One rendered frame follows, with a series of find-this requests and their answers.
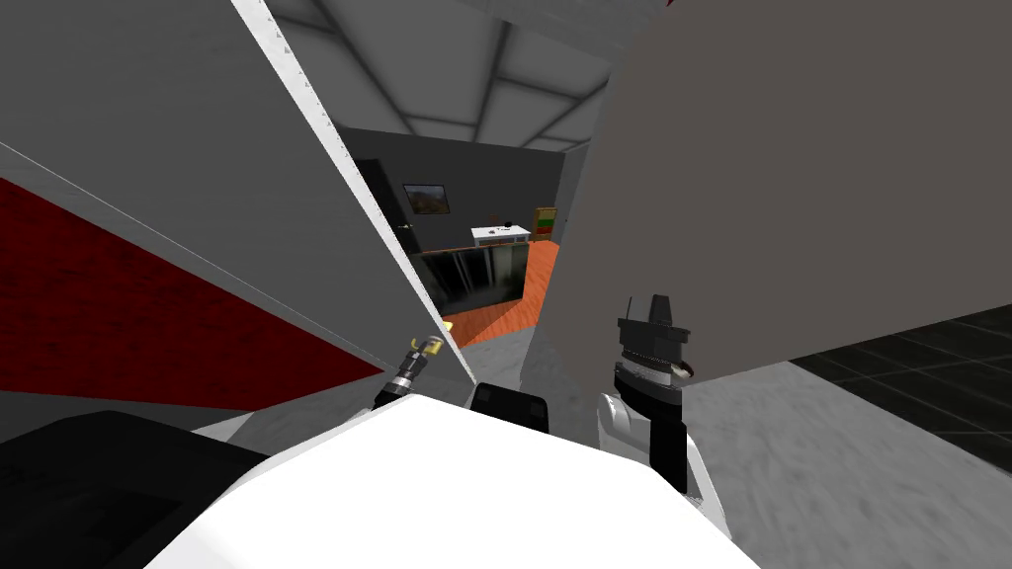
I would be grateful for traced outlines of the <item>brass door handle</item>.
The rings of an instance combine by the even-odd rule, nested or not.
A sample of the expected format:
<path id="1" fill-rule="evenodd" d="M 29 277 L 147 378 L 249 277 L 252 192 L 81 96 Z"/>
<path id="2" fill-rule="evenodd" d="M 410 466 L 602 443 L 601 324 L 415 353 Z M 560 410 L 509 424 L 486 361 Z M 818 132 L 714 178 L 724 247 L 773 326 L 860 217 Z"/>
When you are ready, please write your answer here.
<path id="1" fill-rule="evenodd" d="M 411 351 L 426 358 L 437 355 L 441 348 L 444 347 L 445 341 L 451 337 L 450 332 L 454 327 L 453 322 L 446 320 L 442 322 L 442 325 L 444 325 L 445 330 L 441 335 L 428 336 L 421 342 L 413 339 L 411 341 Z"/>

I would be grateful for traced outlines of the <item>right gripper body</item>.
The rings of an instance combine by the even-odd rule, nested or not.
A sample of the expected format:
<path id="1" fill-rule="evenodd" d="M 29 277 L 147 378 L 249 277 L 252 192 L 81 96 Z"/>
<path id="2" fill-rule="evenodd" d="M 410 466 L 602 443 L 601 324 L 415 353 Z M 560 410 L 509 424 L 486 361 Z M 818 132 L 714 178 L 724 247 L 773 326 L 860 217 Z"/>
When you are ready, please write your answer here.
<path id="1" fill-rule="evenodd" d="M 669 365 L 684 362 L 683 345 L 689 340 L 689 330 L 626 318 L 618 319 L 618 328 L 624 358 L 632 356 Z"/>

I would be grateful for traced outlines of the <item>black glossy cabinet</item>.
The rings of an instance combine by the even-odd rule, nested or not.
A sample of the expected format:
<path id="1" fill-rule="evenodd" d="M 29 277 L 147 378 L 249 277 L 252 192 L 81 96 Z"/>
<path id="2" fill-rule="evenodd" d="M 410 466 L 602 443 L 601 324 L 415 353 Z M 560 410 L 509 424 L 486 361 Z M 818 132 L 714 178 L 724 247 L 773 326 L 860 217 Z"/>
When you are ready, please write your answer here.
<path id="1" fill-rule="evenodd" d="M 409 260 L 437 313 L 449 316 L 520 299 L 526 242 L 423 252 Z"/>

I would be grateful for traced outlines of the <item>white table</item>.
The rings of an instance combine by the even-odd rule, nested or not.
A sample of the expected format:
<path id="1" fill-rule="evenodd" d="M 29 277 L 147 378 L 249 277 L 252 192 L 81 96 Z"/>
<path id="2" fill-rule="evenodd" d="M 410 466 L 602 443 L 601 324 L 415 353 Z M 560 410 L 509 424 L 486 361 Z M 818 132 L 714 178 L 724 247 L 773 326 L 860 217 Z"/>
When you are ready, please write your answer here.
<path id="1" fill-rule="evenodd" d="M 475 227 L 470 232 L 475 247 L 529 242 L 531 237 L 529 230 L 515 224 Z"/>

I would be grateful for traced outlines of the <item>grey door leaf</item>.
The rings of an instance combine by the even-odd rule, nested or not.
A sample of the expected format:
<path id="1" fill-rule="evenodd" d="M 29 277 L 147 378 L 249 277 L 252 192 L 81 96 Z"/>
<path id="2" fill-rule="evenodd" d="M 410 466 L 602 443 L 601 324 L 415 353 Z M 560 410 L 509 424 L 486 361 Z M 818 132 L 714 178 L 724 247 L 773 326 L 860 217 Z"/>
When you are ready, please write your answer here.
<path id="1" fill-rule="evenodd" d="M 262 0 L 0 0 L 0 177 L 353 356 L 470 385 Z"/>

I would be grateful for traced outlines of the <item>dark framed wall picture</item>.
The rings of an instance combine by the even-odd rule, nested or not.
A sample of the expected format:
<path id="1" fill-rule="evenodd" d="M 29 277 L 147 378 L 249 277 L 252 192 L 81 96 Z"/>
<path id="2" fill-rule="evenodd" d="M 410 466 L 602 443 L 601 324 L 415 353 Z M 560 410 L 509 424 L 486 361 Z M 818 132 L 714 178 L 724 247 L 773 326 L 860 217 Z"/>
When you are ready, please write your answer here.
<path id="1" fill-rule="evenodd" d="M 442 185 L 406 184 L 403 190 L 412 212 L 416 215 L 451 212 L 446 189 Z"/>

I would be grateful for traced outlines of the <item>dark door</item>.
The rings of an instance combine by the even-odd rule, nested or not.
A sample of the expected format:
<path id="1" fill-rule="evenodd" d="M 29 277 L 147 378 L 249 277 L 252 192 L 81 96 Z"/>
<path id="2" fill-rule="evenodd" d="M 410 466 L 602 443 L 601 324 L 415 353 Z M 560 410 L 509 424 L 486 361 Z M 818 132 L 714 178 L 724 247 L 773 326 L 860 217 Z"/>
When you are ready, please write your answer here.
<path id="1" fill-rule="evenodd" d="M 396 198 L 378 159 L 355 159 L 354 162 L 403 250 L 408 255 L 419 254 L 421 249 L 414 230 Z"/>

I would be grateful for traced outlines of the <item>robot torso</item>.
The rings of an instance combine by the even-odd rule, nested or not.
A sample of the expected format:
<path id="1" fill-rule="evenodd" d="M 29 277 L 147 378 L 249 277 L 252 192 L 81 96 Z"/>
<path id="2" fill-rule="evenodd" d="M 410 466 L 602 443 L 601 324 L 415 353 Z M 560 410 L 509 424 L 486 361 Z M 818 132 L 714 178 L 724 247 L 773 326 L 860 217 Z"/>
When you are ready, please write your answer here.
<path id="1" fill-rule="evenodd" d="M 759 569 L 691 441 L 683 494 L 645 418 L 599 421 L 593 449 L 410 395 L 268 457 L 145 569 Z"/>

